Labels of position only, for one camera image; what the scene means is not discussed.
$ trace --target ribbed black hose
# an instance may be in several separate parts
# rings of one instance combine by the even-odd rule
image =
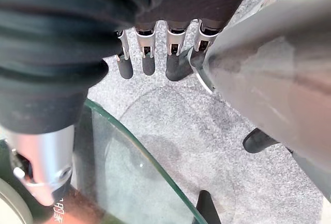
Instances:
[[[0,0],[0,124],[46,133],[74,124],[118,54],[115,30],[160,0]]]

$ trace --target carpeted floor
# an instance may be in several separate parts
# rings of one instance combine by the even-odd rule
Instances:
[[[261,0],[245,0],[232,22]],[[211,192],[224,224],[319,223],[323,197],[289,152],[275,145],[248,154],[242,140],[254,126],[195,76],[167,80],[165,23],[157,26],[156,72],[145,76],[133,30],[127,32],[134,76],[122,79],[114,57],[108,76],[89,92],[154,155],[195,204]],[[197,22],[186,35],[193,45]]]

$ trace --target black rubber tip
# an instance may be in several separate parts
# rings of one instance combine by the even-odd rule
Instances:
[[[117,61],[119,74],[121,74],[122,78],[130,79],[133,76],[133,67],[131,63],[131,59],[125,60],[123,56],[120,57],[119,61]]]
[[[155,72],[155,59],[154,57],[150,57],[149,55],[146,55],[145,58],[143,58],[143,71],[147,76],[151,76]]]
[[[269,146],[278,143],[279,142],[271,138],[269,135],[256,128],[244,138],[243,146],[249,153],[259,153]]]
[[[179,56],[167,55],[167,71],[169,73],[175,73],[178,71],[179,67]]]
[[[191,65],[187,60],[189,50],[190,49],[182,52],[178,57],[176,57],[176,55],[167,57],[167,69],[165,75],[170,81],[180,81],[193,73]]]
[[[199,193],[197,210],[207,221],[208,224],[221,224],[215,209],[212,196],[207,190],[201,190]]]

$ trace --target gray metal pipe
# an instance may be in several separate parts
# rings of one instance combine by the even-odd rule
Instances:
[[[225,29],[204,70],[242,115],[331,171],[331,0],[279,0]]]

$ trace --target curved glass edge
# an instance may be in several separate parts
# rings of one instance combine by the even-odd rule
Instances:
[[[171,186],[171,188],[177,193],[177,195],[185,203],[185,205],[191,210],[195,219],[200,224],[208,224],[207,221],[198,212],[198,210],[194,207],[194,205],[190,202],[190,200],[186,197],[186,195],[182,192],[182,190],[168,175],[165,169],[142,145],[142,143],[140,143],[140,141],[121,122],[119,122],[115,117],[113,117],[110,113],[108,113],[101,105],[90,99],[87,99],[85,101],[85,105],[88,106],[90,109],[97,111],[102,117],[106,118],[112,125],[114,125],[128,140],[130,140],[132,144],[138,150],[140,150],[140,152],[152,163],[152,165],[156,168],[156,170],[162,175],[162,177],[167,181],[167,183]]]

